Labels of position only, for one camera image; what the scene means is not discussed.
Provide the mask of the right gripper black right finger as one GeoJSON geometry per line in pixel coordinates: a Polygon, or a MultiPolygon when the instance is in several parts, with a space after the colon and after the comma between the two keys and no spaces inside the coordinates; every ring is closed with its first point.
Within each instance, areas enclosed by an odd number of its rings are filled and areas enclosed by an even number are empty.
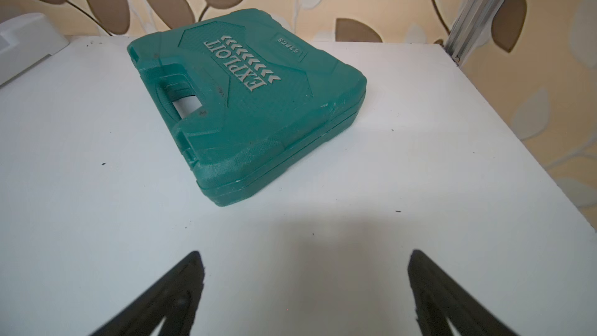
{"type": "Polygon", "coordinates": [[[421,250],[410,255],[407,268],[423,335],[514,335],[462,286],[421,250]]]}

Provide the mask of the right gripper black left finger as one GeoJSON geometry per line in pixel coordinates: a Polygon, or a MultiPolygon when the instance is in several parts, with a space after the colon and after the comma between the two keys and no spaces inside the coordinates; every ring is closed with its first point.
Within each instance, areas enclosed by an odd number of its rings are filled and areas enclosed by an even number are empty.
{"type": "Polygon", "coordinates": [[[189,335],[204,288],[205,267],[192,251],[95,335],[189,335]]]}

